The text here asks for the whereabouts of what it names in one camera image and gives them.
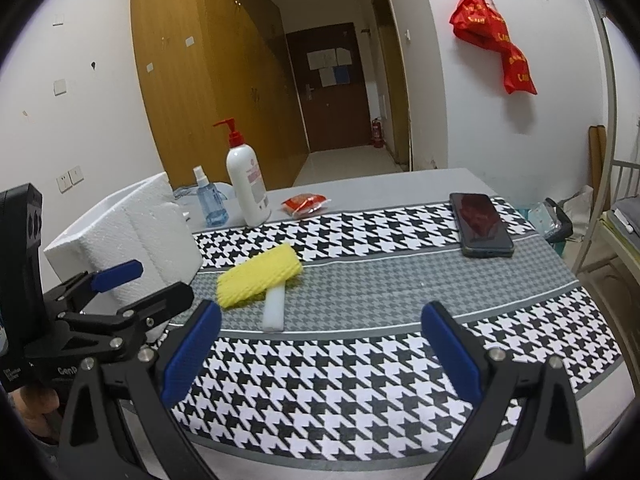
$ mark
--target smartphone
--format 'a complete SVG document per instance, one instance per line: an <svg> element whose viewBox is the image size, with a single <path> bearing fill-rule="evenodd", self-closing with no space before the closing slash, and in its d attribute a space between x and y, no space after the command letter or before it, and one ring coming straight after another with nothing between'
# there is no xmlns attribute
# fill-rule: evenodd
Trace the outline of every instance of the smartphone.
<svg viewBox="0 0 640 480"><path fill-rule="evenodd" d="M513 240L487 195L452 193L462 253L470 258L511 258Z"/></svg>

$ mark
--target paper notice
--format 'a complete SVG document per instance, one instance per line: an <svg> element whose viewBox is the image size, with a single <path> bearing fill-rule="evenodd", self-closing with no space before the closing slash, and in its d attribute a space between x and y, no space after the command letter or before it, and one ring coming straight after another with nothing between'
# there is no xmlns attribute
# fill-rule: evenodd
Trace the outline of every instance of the paper notice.
<svg viewBox="0 0 640 480"><path fill-rule="evenodd" d="M335 83L338 85L348 85L351 82L349 67L334 66Z"/></svg>
<svg viewBox="0 0 640 480"><path fill-rule="evenodd" d="M309 70L319 70L331 66L338 66L338 60L334 48L307 52L306 59L309 62Z"/></svg>
<svg viewBox="0 0 640 480"><path fill-rule="evenodd" d="M340 47L340 48L337 48L335 51L338 59L338 65L344 66L344 65L353 64L353 59L351 59L351 50L347 50L346 48Z"/></svg>
<svg viewBox="0 0 640 480"><path fill-rule="evenodd" d="M320 81L322 82L322 86L335 86L337 82L335 81L335 72L333 67L321 68L320 69Z"/></svg>

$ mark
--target red bag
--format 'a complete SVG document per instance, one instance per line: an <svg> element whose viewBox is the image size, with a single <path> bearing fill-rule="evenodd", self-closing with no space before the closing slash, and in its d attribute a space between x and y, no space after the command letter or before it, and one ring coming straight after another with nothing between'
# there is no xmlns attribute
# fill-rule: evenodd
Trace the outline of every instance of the red bag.
<svg viewBox="0 0 640 480"><path fill-rule="evenodd" d="M538 95L531 79L527 58L513 43L508 52L502 53L502 69L504 70L504 88L508 94L521 90Z"/></svg>
<svg viewBox="0 0 640 480"><path fill-rule="evenodd" d="M454 34L466 32L484 38L492 36L485 0L460 0L449 23L453 25Z"/></svg>
<svg viewBox="0 0 640 480"><path fill-rule="evenodd" d="M485 50L499 52L507 93L520 90L538 94L522 51L511 43L509 29L500 13L486 0L460 0L449 23L457 38Z"/></svg>

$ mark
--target blue gripper pad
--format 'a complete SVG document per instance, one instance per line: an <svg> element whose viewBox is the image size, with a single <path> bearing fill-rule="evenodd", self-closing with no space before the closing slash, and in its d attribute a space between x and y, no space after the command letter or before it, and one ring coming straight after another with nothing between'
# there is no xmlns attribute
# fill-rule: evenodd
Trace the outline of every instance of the blue gripper pad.
<svg viewBox="0 0 640 480"><path fill-rule="evenodd" d="M209 354L211 344L220 333L222 311L217 303L213 301L206 303L208 305L204 307L203 314L189 333L183 336L164 367L160 398L166 408L171 409L187 396L193 380L202 369L202 363Z"/></svg>
<svg viewBox="0 0 640 480"><path fill-rule="evenodd" d="M429 341L458 397L478 406L483 397L480 370L460 339L431 303L422 309L421 321L422 335Z"/></svg>
<svg viewBox="0 0 640 480"><path fill-rule="evenodd" d="M91 280L91 290L94 292L108 292L117 286L132 282L142 276L142 264L131 260L111 269L98 272Z"/></svg>

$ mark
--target brown door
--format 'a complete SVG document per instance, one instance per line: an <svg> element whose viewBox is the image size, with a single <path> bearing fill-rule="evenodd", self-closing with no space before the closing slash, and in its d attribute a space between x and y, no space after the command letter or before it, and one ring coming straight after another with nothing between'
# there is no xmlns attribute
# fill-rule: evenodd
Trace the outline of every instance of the brown door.
<svg viewBox="0 0 640 480"><path fill-rule="evenodd" d="M368 144L369 102L353 23L292 32L287 43L311 151Z"/></svg>

